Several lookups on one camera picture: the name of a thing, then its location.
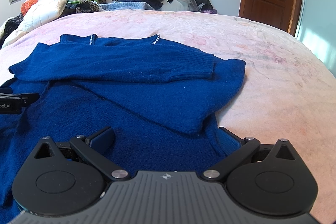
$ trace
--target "folded sleeve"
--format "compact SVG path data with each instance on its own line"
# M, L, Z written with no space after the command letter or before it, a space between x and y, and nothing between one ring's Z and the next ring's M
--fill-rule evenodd
M9 68L24 81L103 80L165 83L210 79L214 56L201 51L153 43L105 47L80 43L38 43L24 61Z

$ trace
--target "bed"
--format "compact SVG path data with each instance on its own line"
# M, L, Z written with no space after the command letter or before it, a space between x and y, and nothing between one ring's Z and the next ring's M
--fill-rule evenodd
M314 175L319 194L312 214L336 219L336 79L291 35L250 20L193 12L119 10L67 16L0 50L0 82L8 67L26 59L38 42L63 34L162 38L197 47L222 59L246 61L239 94L216 113L219 126L262 143L289 139Z

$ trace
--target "blue sweater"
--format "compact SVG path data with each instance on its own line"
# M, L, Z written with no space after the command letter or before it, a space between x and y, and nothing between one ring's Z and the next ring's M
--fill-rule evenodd
M221 60L177 42L62 35L10 67L15 93L41 98L21 115L0 115L0 223L18 214L11 183L43 136L55 141L112 126L104 154L136 170L201 172L226 154L214 112L240 89L242 60Z

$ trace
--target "white puffer jacket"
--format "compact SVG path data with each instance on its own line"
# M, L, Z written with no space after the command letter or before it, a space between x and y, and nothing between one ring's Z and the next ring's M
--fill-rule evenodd
M19 27L6 38L2 48L13 44L32 30L60 17L67 2L68 0L39 0L28 10Z

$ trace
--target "gray ribbed panel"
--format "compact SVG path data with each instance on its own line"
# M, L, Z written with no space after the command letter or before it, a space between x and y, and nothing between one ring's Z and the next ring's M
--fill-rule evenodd
M194 172L139 171L132 180L114 182L105 196L81 213L44 218L23 213L11 224L317 224L310 215L266 219L244 211L219 183Z

